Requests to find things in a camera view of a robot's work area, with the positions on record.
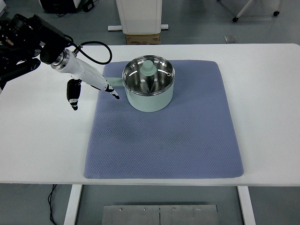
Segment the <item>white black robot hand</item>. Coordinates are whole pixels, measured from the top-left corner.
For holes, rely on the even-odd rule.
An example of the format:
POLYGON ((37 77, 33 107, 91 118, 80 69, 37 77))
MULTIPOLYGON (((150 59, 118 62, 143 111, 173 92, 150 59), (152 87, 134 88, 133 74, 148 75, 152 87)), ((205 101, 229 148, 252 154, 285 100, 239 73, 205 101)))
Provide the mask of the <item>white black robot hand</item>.
POLYGON ((103 75, 93 66, 75 57, 73 52, 65 49, 60 56, 51 64, 51 67, 63 74, 70 74, 71 79, 67 82, 67 100, 73 110, 78 109, 78 101, 81 93, 81 83, 110 93, 119 99, 118 93, 103 75))

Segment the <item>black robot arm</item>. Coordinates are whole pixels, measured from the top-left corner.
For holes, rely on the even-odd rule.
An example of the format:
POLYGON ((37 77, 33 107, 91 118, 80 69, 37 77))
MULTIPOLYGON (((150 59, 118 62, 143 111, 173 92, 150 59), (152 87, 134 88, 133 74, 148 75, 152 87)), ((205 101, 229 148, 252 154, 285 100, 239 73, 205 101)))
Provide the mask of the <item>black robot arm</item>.
POLYGON ((7 82, 52 64, 71 46, 73 39, 34 15, 16 14, 0 21, 0 89, 7 82))

